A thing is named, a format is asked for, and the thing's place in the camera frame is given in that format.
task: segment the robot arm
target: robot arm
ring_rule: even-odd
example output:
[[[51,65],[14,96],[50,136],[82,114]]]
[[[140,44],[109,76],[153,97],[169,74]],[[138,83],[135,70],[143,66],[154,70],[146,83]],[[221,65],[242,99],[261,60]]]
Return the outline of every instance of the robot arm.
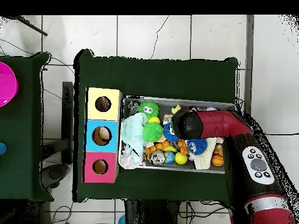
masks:
[[[274,171],[250,127],[231,111],[179,110],[172,117],[177,137],[223,137],[230,163],[225,164],[232,224],[295,224]]]

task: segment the green cloth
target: green cloth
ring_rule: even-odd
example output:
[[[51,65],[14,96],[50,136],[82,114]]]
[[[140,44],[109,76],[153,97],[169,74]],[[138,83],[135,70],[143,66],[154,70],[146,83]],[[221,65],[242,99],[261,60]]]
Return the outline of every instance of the green cloth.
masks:
[[[18,80],[17,95],[0,107],[0,142],[7,152],[0,156],[0,198],[52,201],[39,179],[41,162],[41,68],[49,53],[30,58],[0,57]]]
[[[81,51],[75,59],[75,67],[79,68],[75,80],[79,83],[78,201],[131,198],[228,203],[224,174],[120,168],[114,184],[82,183],[85,88],[118,89],[124,95],[234,103],[237,65],[235,58],[226,62],[98,58],[89,50]]]

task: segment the yellow box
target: yellow box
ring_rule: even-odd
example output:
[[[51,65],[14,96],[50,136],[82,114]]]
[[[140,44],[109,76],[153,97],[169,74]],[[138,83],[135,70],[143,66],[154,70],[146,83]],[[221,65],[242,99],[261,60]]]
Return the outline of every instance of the yellow box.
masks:
[[[102,112],[96,108],[96,101],[99,97],[106,97],[111,102],[108,111]],[[101,89],[96,87],[89,87],[87,119],[118,121],[120,119],[120,104],[122,97],[123,95],[121,91],[117,89]]]

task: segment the shape sorter box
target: shape sorter box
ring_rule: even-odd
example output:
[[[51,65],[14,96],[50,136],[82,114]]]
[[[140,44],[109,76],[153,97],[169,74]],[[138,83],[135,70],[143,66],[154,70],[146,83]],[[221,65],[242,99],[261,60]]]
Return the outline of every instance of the shape sorter box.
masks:
[[[105,98],[106,111],[99,108],[97,100]],[[85,135],[82,182],[114,183],[119,171],[118,147],[120,128],[120,107],[122,93],[116,89],[86,88],[85,98]],[[99,134],[99,127],[105,127],[110,139],[105,145],[96,144],[93,137]],[[94,163],[103,160],[106,164],[104,173],[95,172]]]

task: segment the table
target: table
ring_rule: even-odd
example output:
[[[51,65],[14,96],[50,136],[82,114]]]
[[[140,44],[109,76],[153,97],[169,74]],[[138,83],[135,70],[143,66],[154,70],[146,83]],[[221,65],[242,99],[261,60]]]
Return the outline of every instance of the table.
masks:
[[[43,52],[30,58],[0,57],[18,80],[17,95],[0,107],[0,142],[7,152],[0,156],[0,198],[52,201],[40,184],[42,161],[41,82],[40,71],[50,54]]]
[[[108,88],[118,89],[124,95],[234,103],[237,65],[235,58],[225,61],[99,58],[93,57],[90,50],[81,50],[74,61],[73,200],[222,200],[228,204],[224,174],[120,168],[114,184],[82,183],[85,89]]]

